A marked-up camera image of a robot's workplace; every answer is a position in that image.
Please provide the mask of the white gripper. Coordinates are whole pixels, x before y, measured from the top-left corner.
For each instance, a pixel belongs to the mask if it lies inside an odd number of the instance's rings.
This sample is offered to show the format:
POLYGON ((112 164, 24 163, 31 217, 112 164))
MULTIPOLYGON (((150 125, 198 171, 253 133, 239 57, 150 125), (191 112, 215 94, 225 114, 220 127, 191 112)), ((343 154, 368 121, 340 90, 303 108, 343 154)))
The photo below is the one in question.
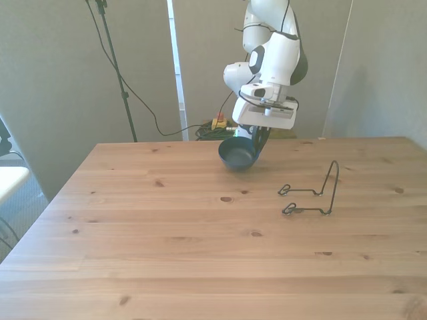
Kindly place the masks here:
POLYGON ((238 137, 251 137, 255 157, 259 157, 269 139, 271 128, 292 129, 297 110, 297 101, 286 100, 283 105, 264 108, 240 97, 234 106, 232 119, 239 124, 238 137))

